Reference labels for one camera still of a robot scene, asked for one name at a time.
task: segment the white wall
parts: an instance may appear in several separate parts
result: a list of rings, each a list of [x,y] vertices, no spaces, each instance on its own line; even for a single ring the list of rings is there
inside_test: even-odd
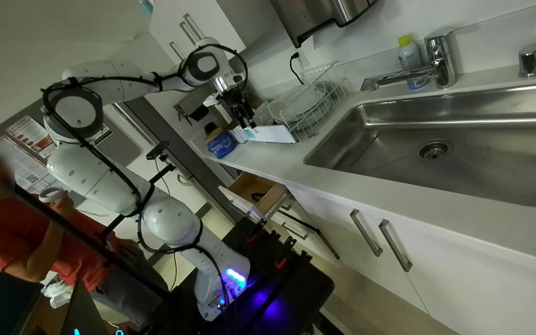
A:
[[[301,66],[316,69],[373,56],[388,62],[360,75],[381,75],[397,67],[394,53],[386,53],[396,49],[397,36],[412,34],[420,41],[438,28],[461,28],[455,40],[463,73],[511,66],[518,45],[536,41],[536,0],[381,0],[353,25],[327,27],[304,41],[299,51]],[[262,43],[243,53],[258,95],[269,97],[276,92],[275,84],[293,80],[288,71],[291,53],[278,25]]]
[[[0,123],[66,66],[107,58],[139,32],[137,0],[0,0]]]

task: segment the stainless steel sink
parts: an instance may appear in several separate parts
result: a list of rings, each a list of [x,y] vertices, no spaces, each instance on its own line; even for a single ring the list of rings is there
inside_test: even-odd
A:
[[[358,105],[304,164],[536,207],[536,86]]]

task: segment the orange clothing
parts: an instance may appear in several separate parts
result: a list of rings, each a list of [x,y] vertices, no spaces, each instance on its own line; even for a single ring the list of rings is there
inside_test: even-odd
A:
[[[92,239],[103,229],[103,226],[79,213],[75,213],[74,226]],[[0,201],[0,272],[40,246],[46,229],[48,220],[21,201],[14,198]],[[109,237],[109,244],[116,250],[115,235]],[[51,270],[66,285],[81,281],[87,291],[94,291],[105,280],[109,267],[94,250],[70,235],[62,235]]]

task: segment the black cable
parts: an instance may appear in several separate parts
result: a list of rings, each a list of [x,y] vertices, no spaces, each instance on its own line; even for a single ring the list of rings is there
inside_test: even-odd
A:
[[[142,233],[141,233],[141,218],[135,220],[135,226],[137,226],[137,242],[144,252],[161,254],[161,255],[172,254],[170,250],[161,250],[161,248],[154,250],[144,242]]]
[[[217,274],[217,280],[219,280],[219,287],[221,287],[222,296],[224,296],[224,306],[228,306],[230,298],[228,298],[228,293],[226,293],[226,285],[222,281],[222,274],[221,274],[219,267],[215,265],[213,257],[208,254],[208,250],[204,250],[200,246],[191,246],[191,248],[196,250],[198,254],[202,254],[211,263],[211,267],[215,268],[215,274]]]
[[[182,75],[183,66],[189,64],[189,60],[193,58],[195,53],[204,51],[204,49],[209,49],[209,47],[232,54],[232,56],[241,64],[243,73],[245,73],[245,79],[243,79],[243,82],[241,82],[241,90],[245,90],[245,88],[247,88],[247,82],[249,82],[249,69],[247,69],[247,62],[239,56],[239,53],[235,53],[235,51],[232,51],[232,49],[228,49],[228,47],[224,47],[224,45],[219,45],[219,43],[211,43],[211,45],[200,45],[200,47],[196,47],[196,49],[195,49],[193,53],[189,53],[187,58],[180,64],[178,73]],[[185,82],[185,84],[191,86],[191,88],[200,88],[200,86],[204,86],[204,84],[195,86],[195,84],[187,82],[183,77],[180,77],[180,80]]]
[[[87,86],[87,84],[109,82],[109,80],[139,82],[139,84],[146,84],[146,86],[157,86],[157,82],[159,82],[159,79],[155,79],[155,80],[146,80],[146,79],[141,79],[141,77],[85,77],[85,79],[79,79],[79,84],[81,84],[81,86]]]
[[[301,77],[297,75],[297,71],[293,71],[293,67],[291,67],[291,62],[293,62],[295,58],[299,58],[299,53],[293,53],[293,54],[288,58],[288,69],[289,69],[289,73],[299,80],[299,84],[304,86],[304,82],[301,80]]]
[[[135,188],[135,185],[113,164],[109,162],[94,146],[90,146],[77,131],[74,131],[57,112],[55,108],[49,105],[48,97],[53,94],[53,92],[59,92],[59,90],[66,90],[70,86],[62,86],[62,88],[46,88],[42,92],[42,105],[44,105],[44,114],[46,116],[51,116],[70,136],[74,136],[81,147],[85,147],[92,157],[96,157],[100,162],[103,162],[113,174],[118,175],[118,179],[131,190],[131,194],[135,196],[135,209],[141,209],[141,194],[139,190]]]

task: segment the cabinet handle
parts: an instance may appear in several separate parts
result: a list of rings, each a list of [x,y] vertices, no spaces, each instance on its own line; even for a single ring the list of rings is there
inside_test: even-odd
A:
[[[193,17],[189,13],[185,13],[182,19],[187,23],[187,27],[196,36],[196,40],[204,38],[204,34],[200,34],[198,27],[195,25],[195,21],[193,21]]]
[[[176,54],[176,58],[182,60],[182,56],[180,56],[178,51],[176,51],[174,41],[170,41],[168,47],[172,49],[172,53]]]
[[[183,21],[180,21],[178,27],[180,27],[180,30],[187,36],[189,43],[195,45],[202,36],[200,36],[200,32],[196,30],[191,15],[185,13],[182,19],[183,19]]]
[[[399,242],[396,242],[394,231],[386,220],[379,224],[379,231],[384,237],[386,244],[392,248],[392,254],[396,255],[399,267],[403,272],[409,272],[412,268],[412,263],[405,255],[405,250],[401,248]]]
[[[360,220],[358,220],[358,211],[349,213],[349,220],[355,224],[356,231],[360,233],[364,244],[373,252],[375,257],[381,255],[379,244],[364,231]]]
[[[286,226],[286,222],[282,224],[282,229],[288,231],[289,235],[301,239],[301,241],[306,241],[306,235],[295,233],[291,228]]]

